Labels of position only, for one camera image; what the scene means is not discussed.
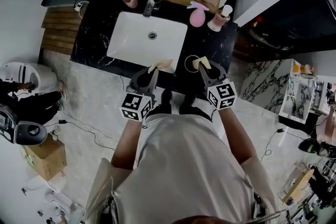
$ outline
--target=white sink basin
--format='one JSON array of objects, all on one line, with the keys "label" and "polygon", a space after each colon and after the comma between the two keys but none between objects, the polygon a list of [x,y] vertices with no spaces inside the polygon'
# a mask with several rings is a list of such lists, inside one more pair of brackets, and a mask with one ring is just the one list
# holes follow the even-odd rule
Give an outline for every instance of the white sink basin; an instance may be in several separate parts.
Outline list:
[{"label": "white sink basin", "polygon": [[187,25],[142,14],[121,12],[113,30],[107,56],[148,67],[173,59],[163,71],[174,73]]}]

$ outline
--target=pink spray bottle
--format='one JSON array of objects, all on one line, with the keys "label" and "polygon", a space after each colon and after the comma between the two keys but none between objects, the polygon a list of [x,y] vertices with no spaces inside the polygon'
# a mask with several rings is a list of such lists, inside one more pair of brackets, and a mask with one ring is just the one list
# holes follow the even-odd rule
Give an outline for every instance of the pink spray bottle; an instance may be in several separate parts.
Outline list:
[{"label": "pink spray bottle", "polygon": [[209,10],[209,8],[196,1],[190,1],[190,4],[187,8],[196,8],[190,15],[190,24],[194,27],[201,27],[205,22],[204,11]]}]

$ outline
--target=sink drain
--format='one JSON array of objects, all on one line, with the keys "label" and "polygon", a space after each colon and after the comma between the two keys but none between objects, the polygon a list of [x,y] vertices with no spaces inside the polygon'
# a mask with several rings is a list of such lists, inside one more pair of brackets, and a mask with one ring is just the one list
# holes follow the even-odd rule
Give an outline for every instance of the sink drain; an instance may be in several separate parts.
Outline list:
[{"label": "sink drain", "polygon": [[155,32],[150,32],[150,33],[148,34],[148,37],[149,37],[149,39],[151,39],[151,40],[156,39],[157,36],[158,36],[158,35],[157,35]]}]

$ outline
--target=floor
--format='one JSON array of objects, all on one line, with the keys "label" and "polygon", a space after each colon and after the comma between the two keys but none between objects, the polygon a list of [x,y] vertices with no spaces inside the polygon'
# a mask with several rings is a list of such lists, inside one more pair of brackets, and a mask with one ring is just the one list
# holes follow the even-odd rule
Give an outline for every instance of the floor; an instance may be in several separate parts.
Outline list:
[{"label": "floor", "polygon": [[[119,140],[126,124],[126,120],[120,114],[119,105],[123,99],[123,88],[129,83],[129,79],[121,79],[111,73],[71,62],[70,56],[48,50],[44,53],[44,63],[54,68],[59,78],[67,86],[68,98],[64,104],[64,112],[74,119],[98,129],[111,139],[104,137],[87,125],[74,121],[61,112],[58,112],[50,124],[56,123],[60,119],[73,122],[85,130],[95,132],[97,143],[115,148],[116,141]],[[234,81],[237,90],[244,80],[246,67],[247,63],[233,59],[228,76]],[[162,91],[163,89],[156,89],[157,100]],[[180,104],[182,100],[182,95],[173,95],[173,102],[176,105]],[[205,101],[196,100],[195,105],[209,114],[213,111],[213,108]],[[279,128],[284,128],[290,134],[306,138],[304,132],[287,128],[278,123],[277,115],[245,100],[238,99],[233,110],[251,137],[260,158],[265,153],[267,143],[272,135]],[[214,124],[219,136],[225,142],[226,136],[218,113],[214,113]],[[100,159],[102,157],[110,159],[113,150],[96,145],[93,141],[93,134],[84,132],[72,124],[61,125],[57,129],[60,132],[59,139],[64,142],[66,147],[68,163],[64,170],[68,181],[63,192],[73,201],[84,206]],[[275,194],[280,191],[296,161],[304,160],[306,163],[315,163],[319,160],[316,155],[298,150],[300,141],[301,139],[291,135],[277,133],[268,145],[272,154],[264,157],[263,164],[270,176]]]}]

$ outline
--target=white tile floor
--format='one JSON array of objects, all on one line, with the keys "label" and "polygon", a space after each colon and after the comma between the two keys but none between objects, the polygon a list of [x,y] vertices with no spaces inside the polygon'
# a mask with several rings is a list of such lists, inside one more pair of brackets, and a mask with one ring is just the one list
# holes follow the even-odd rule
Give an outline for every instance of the white tile floor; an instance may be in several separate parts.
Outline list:
[{"label": "white tile floor", "polygon": [[[122,118],[119,111],[119,102],[123,97],[123,86],[119,76],[71,62],[69,56],[47,50],[44,53],[44,61],[46,65],[55,69],[59,78],[67,86],[68,99],[64,104],[64,112],[118,141],[126,124],[126,120]],[[234,60],[230,67],[229,77],[232,76],[232,80],[237,86],[244,77],[244,68],[245,63],[237,60]],[[125,87],[129,83],[129,79],[123,78],[122,80]],[[158,97],[162,91],[162,89],[156,90],[157,100],[159,100]],[[177,105],[182,100],[183,96],[180,94],[173,95],[173,102]],[[195,105],[209,114],[213,110],[205,101],[196,100]],[[271,136],[279,128],[284,128],[291,134],[306,138],[302,131],[285,129],[284,125],[278,123],[277,115],[242,99],[237,100],[233,109],[251,137],[260,158],[263,156]],[[59,119],[73,121],[59,112],[50,124]],[[79,122],[73,122],[86,130],[94,131]],[[214,114],[214,124],[225,141],[224,128],[217,113]],[[97,146],[93,142],[93,134],[86,133],[71,124],[58,128],[61,130],[59,138],[65,144],[68,162],[68,166],[65,168],[68,182],[64,193],[84,206],[100,159],[102,157],[111,158],[113,150]],[[98,143],[115,148],[117,144],[115,141],[105,138],[99,132],[96,134]],[[303,159],[312,163],[319,159],[315,155],[298,150],[297,146],[300,141],[296,137],[279,133],[275,134],[268,146],[272,150],[272,154],[265,156],[263,163],[269,173],[271,186],[275,193],[286,181],[295,161]]]}]

